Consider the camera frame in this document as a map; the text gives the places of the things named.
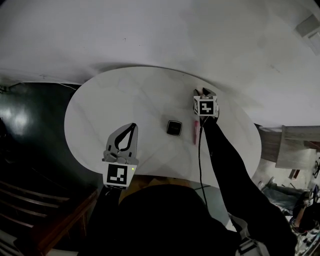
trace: white oval table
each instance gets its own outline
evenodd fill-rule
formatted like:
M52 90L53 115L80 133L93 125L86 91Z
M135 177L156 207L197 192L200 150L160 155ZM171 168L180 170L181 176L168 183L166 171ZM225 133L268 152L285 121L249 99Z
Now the white oval table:
M199 182L198 146L194 145L193 90L214 91L220 108L217 124L242 157L250 177L261 156L257 128L233 100L209 83L179 71L128 67L107 71L84 83L72 96L64 119L68 147L87 169L102 173L99 163L108 137L129 123L138 126L136 175L154 175ZM180 136L166 133L169 120L182 122ZM237 171L232 159L225 171ZM205 134L201 140L204 184L219 187Z

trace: small black device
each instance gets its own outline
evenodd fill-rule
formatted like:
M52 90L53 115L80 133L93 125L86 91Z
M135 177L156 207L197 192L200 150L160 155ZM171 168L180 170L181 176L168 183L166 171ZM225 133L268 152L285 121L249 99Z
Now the small black device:
M166 127L166 133L174 136L180 136L182 130L182 122L170 120Z

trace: white wall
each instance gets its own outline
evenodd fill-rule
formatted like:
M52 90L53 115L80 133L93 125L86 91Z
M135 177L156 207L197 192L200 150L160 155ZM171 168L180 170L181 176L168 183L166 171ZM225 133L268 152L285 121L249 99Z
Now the white wall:
M296 0L7 0L0 74L83 83L127 65L214 82L258 124L320 125L320 56Z

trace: pink pen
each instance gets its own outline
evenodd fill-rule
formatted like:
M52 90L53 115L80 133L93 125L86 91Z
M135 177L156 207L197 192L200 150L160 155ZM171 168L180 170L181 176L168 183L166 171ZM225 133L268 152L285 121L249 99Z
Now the pink pen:
M193 134L194 145L197 144L198 127L199 127L199 121L194 121L194 134Z

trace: person's arm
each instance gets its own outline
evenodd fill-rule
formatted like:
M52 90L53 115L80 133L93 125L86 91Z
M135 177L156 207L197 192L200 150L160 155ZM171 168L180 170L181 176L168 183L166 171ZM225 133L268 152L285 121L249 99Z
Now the person's arm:
M264 243L270 255L294 255L297 239L285 216L251 181L242 158L216 120L209 117L203 128L227 211L247 222L251 237Z
M302 220L302 217L304 216L304 213L305 213L305 210L306 210L307 206L305 205L303 208L301 208L301 210L299 211L297 217L295 218L295 221L294 221L294 226L295 227L299 227L300 226L300 223L301 223L301 220Z

